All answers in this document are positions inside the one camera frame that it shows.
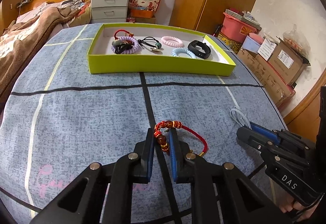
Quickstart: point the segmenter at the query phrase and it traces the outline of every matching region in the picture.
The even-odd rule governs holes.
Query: pink plastic bucket
[[[221,32],[227,38],[243,43],[249,33],[255,33],[257,31],[257,29],[251,25],[248,25],[225,12],[223,14],[225,15],[225,18]]]

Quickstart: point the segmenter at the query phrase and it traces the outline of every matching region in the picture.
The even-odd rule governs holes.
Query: drawer
[[[127,21],[126,18],[92,19],[91,24],[94,24],[94,23],[123,23],[126,21]]]
[[[92,0],[92,7],[126,7],[128,0]]]
[[[127,7],[92,7],[93,19],[126,18]]]

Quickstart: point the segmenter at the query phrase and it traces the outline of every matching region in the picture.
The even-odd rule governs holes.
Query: bracelet
[[[129,36],[117,37],[118,32],[126,32]],[[115,32],[115,40],[112,42],[112,51],[115,54],[132,54],[139,49],[139,43],[134,35],[124,29],[119,29]]]
[[[205,53],[196,49],[196,46],[201,47],[203,51],[205,51]],[[198,58],[202,58],[202,59],[207,59],[211,54],[211,48],[206,43],[202,43],[198,40],[194,40],[190,42],[188,45],[188,50],[193,52]]]
[[[185,53],[189,55],[192,59],[196,59],[196,55],[186,48],[175,48],[171,54],[173,57],[179,57],[178,56],[179,53]]]
[[[147,42],[145,42],[145,40],[150,40],[150,41],[156,41],[155,45],[152,45],[152,44],[149,44]],[[147,46],[150,46],[151,47],[151,51],[160,51],[161,47],[162,47],[162,44],[156,39],[156,38],[153,38],[153,37],[146,37],[144,39],[139,39],[138,40],[138,43],[139,45],[147,45]]]
[[[161,42],[166,46],[170,46],[170,47],[174,47],[174,48],[179,48],[179,47],[184,46],[182,40],[175,38],[175,37],[169,37],[169,36],[162,37]]]
[[[163,128],[167,128],[167,129],[176,128],[176,129],[184,129],[186,131],[189,131],[190,133],[194,134],[198,139],[200,139],[200,141],[204,144],[203,151],[201,154],[199,154],[199,156],[203,156],[208,151],[207,142],[202,136],[194,132],[192,129],[182,125],[180,121],[167,120],[167,121],[159,122],[157,125],[155,125],[155,129],[154,129],[154,138],[157,139],[157,142],[160,144],[163,152],[170,154],[170,148],[169,148],[169,144],[166,142],[166,137],[160,131],[160,129]]]

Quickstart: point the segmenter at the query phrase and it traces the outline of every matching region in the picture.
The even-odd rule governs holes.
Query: silver rivet
[[[91,168],[91,170],[97,170],[98,168],[100,168],[100,164],[98,162],[93,162],[91,163],[89,168]]]
[[[185,157],[188,159],[188,160],[193,160],[196,158],[196,154],[192,153],[192,152],[188,152]]]
[[[232,170],[234,168],[234,165],[233,165],[233,163],[226,162],[224,164],[224,168],[227,169],[227,170]]]
[[[130,160],[135,160],[138,158],[138,154],[136,152],[132,152],[132,153],[128,154],[128,158]]]

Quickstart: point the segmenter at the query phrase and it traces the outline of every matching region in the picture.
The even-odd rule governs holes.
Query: purple spiral hair tie
[[[125,50],[121,54],[132,54],[132,53],[135,53],[139,49],[139,43],[138,43],[137,39],[135,39],[134,37],[123,36],[123,37],[118,37],[118,39],[121,41],[124,41],[124,40],[131,41],[134,44],[134,47],[132,49]],[[113,52],[115,52],[115,47],[113,45],[112,45],[111,49]]]

